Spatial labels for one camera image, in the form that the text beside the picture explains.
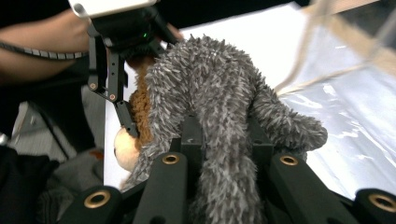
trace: brown plush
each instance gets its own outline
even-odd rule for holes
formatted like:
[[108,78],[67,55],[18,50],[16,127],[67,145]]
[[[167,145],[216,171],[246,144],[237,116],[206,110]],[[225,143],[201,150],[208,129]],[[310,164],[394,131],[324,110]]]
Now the brown plush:
[[114,140],[114,152],[117,162],[123,169],[131,171],[139,156],[143,145],[151,141],[149,131],[150,103],[145,76],[148,67],[155,63],[153,57],[133,58],[127,62],[136,71],[136,91],[131,94],[129,104],[131,105],[132,119],[136,123],[139,132],[138,138],[133,138],[121,127]]
[[136,139],[135,146],[138,150],[149,141],[152,136],[149,131],[149,97],[148,87],[145,81],[145,76],[148,67],[155,63],[152,57],[144,57],[138,60],[138,67],[135,67],[136,77],[136,91],[131,95],[129,104],[131,105],[133,120],[136,122],[137,130],[139,131],[139,138]]

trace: plush ear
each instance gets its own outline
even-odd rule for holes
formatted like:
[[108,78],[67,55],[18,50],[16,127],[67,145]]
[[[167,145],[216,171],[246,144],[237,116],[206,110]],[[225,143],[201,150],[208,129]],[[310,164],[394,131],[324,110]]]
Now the plush ear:
[[125,128],[119,130],[114,140],[114,154],[120,167],[131,172],[139,157],[136,139]]

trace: brass insert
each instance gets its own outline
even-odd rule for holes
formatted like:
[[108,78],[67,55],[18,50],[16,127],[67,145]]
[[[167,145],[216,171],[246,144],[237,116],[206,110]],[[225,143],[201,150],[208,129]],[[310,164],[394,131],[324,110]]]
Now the brass insert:
[[108,200],[110,200],[110,192],[108,192],[108,190],[102,189],[88,196],[84,201],[84,205],[87,208],[98,208],[105,205]]
[[297,165],[298,161],[294,157],[291,156],[283,156],[280,158],[280,161],[282,161],[286,165]]
[[396,202],[390,197],[378,193],[369,195],[370,202],[387,212],[396,213]]
[[178,163],[179,160],[180,160],[180,158],[177,155],[167,155],[167,156],[163,157],[163,163],[168,164],[168,165]]

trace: black metal bracket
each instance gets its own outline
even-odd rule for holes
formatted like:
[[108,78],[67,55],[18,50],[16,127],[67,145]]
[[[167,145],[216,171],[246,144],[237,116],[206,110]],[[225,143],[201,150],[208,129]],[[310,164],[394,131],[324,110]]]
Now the black metal bracket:
[[123,66],[125,60],[142,55],[158,57],[165,52],[157,37],[176,44],[155,7],[144,7],[92,19],[90,36],[90,78],[88,86],[114,104],[120,124],[138,136],[129,104],[123,101],[123,88],[128,84]]
[[[342,197],[328,190],[304,161],[288,154],[273,156],[273,146],[257,120],[248,118],[248,124],[268,223],[393,224],[396,220],[395,195],[362,189],[354,201]],[[185,118],[181,138],[173,140],[170,150],[154,161],[147,181],[122,194],[111,187],[96,187],[79,195],[60,224],[188,223],[187,201],[194,196],[205,159],[205,140],[196,117]]]

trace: clear plastic sheet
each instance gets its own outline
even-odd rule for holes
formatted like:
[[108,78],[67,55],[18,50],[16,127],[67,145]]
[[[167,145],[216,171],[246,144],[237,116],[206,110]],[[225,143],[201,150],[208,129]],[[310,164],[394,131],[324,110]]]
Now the clear plastic sheet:
[[328,130],[307,163],[329,189],[351,199],[358,189],[396,194],[395,86],[396,78],[366,67],[282,97]]
[[395,15],[374,41],[339,18],[334,29],[336,16],[320,18],[305,37],[296,76],[278,91],[289,107],[323,122],[329,139],[308,153],[307,163],[329,189],[350,199],[368,188],[396,194],[396,76],[374,60],[385,46],[377,40],[396,37]]

